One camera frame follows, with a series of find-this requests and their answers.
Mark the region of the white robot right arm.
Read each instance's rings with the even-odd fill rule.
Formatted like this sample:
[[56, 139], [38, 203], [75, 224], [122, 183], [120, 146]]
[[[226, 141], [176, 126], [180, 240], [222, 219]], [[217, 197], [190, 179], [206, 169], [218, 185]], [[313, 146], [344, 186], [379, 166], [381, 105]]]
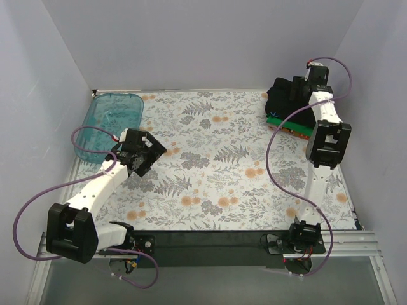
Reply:
[[322, 63], [311, 61], [307, 69], [305, 77], [294, 81], [291, 94], [304, 98], [315, 118], [305, 153], [308, 161], [305, 199], [301, 201], [300, 210], [287, 237], [289, 248], [297, 253], [310, 252], [322, 243], [322, 216], [317, 206], [322, 203], [328, 177], [343, 160], [352, 130], [336, 112], [333, 91], [328, 86], [328, 68]]

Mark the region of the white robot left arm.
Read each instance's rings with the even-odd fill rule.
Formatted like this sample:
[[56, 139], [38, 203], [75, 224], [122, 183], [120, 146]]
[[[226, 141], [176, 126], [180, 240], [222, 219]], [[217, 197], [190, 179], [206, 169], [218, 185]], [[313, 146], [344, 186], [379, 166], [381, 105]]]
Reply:
[[116, 139], [94, 177], [64, 204], [53, 204], [47, 216], [46, 250], [77, 262], [87, 263], [100, 250], [114, 247], [121, 254], [135, 248], [133, 227], [124, 222], [96, 226], [102, 206], [129, 177], [143, 177], [166, 153], [166, 148], [144, 130], [126, 128]]

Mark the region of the black t-shirt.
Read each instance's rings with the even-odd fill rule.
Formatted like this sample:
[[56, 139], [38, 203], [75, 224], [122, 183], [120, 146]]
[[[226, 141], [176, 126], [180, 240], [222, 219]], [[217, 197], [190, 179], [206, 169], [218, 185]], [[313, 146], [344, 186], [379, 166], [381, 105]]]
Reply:
[[265, 113], [267, 116], [283, 120], [292, 112], [308, 105], [308, 100], [289, 100], [291, 81], [276, 78], [273, 86], [266, 92], [268, 97], [265, 104]]

